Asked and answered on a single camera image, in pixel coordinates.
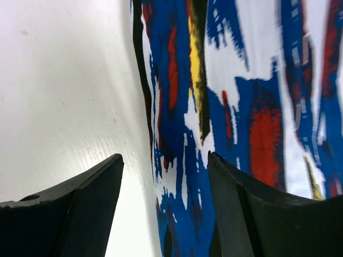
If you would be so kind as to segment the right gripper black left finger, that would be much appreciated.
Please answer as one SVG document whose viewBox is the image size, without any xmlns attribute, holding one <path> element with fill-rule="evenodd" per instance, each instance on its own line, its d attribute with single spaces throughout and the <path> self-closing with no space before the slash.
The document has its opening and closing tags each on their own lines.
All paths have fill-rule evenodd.
<svg viewBox="0 0 343 257">
<path fill-rule="evenodd" d="M 124 162 L 114 154 L 19 201 L 1 203 L 1 256 L 104 256 Z"/>
</svg>

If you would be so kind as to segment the blue white red patterned trousers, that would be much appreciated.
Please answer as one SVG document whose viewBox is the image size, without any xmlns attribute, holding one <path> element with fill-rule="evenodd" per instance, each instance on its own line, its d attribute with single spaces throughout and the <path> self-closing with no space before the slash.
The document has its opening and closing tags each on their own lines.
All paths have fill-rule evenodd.
<svg viewBox="0 0 343 257">
<path fill-rule="evenodd" d="M 223 256 L 207 156 L 342 196 L 342 1 L 131 1 L 162 256 Z"/>
</svg>

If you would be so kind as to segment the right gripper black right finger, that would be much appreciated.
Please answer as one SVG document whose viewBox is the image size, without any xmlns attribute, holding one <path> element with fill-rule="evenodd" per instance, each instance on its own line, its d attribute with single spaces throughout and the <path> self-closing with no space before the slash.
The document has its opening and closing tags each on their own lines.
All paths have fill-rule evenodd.
<svg viewBox="0 0 343 257">
<path fill-rule="evenodd" d="M 342 196 L 278 190 L 214 152 L 208 174 L 223 256 L 342 256 Z"/>
</svg>

